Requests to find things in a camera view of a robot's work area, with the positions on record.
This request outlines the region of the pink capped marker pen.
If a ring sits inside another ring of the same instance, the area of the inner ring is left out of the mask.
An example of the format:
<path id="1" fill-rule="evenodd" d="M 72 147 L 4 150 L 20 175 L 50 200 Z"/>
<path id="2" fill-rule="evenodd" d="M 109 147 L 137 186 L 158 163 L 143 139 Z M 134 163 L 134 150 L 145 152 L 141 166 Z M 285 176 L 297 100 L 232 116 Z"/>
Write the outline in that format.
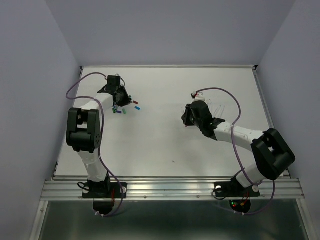
<path id="1" fill-rule="evenodd" d="M 187 123 L 188 123 L 188 107 L 187 106 L 185 107 L 184 114 L 183 114 L 183 116 L 181 118 L 183 120 L 184 126 L 187 127 L 188 126 L 187 125 Z"/>

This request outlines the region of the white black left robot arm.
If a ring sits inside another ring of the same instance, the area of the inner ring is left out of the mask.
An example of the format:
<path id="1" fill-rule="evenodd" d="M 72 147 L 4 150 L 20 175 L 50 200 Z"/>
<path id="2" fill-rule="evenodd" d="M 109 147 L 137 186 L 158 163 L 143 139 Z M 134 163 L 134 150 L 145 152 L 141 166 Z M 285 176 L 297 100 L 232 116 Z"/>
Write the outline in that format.
<path id="1" fill-rule="evenodd" d="M 100 197 L 111 193 L 111 184 L 107 182 L 109 171 L 101 158 L 101 143 L 103 139 L 105 110 L 112 109 L 114 113 L 133 103 L 126 90 L 126 84 L 119 74 L 106 76 L 98 73 L 106 80 L 96 96 L 70 97 L 68 100 L 88 100 L 81 107 L 72 107 L 68 111 L 66 143 L 78 153 L 87 171 L 87 182 L 94 185 L 94 191 Z"/>

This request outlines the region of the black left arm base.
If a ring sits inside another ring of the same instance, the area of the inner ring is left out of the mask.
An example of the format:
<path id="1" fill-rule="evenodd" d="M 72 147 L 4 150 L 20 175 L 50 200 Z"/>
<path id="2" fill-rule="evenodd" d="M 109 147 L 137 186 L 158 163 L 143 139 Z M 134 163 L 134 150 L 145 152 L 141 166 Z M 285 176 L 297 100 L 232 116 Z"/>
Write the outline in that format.
<path id="1" fill-rule="evenodd" d="M 107 176 L 104 181 L 79 181 L 77 186 L 82 190 L 82 199 L 93 200 L 92 209 L 96 216 L 107 218 L 114 216 L 127 197 L 126 182 L 111 182 Z"/>

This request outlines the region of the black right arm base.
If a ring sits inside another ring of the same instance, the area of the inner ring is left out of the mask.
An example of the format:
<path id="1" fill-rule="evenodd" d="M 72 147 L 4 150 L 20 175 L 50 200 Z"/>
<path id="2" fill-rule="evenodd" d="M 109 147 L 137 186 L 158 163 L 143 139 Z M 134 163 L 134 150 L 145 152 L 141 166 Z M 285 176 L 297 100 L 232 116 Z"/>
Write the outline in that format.
<path id="1" fill-rule="evenodd" d="M 229 199 L 230 208 L 236 213 L 248 214 L 251 209 L 251 198 L 260 196 L 257 186 L 244 188 L 241 184 L 232 181 L 220 181 L 214 184 L 211 195 L 216 200 Z"/>

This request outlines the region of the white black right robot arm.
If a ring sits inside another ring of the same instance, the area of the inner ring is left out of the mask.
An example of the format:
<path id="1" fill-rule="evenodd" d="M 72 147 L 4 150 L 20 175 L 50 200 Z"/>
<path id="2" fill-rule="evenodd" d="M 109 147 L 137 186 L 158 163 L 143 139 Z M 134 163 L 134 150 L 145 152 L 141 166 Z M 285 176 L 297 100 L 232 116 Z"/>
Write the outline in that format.
<path id="1" fill-rule="evenodd" d="M 213 117 L 204 101 L 187 104 L 181 119 L 184 125 L 196 126 L 209 139 L 230 143 L 234 150 L 241 147 L 253 154 L 255 163 L 237 173 L 230 182 L 231 192 L 235 195 L 242 195 L 248 187 L 265 179 L 276 180 L 296 160 L 276 129 L 258 131 L 234 126 L 224 119 Z"/>

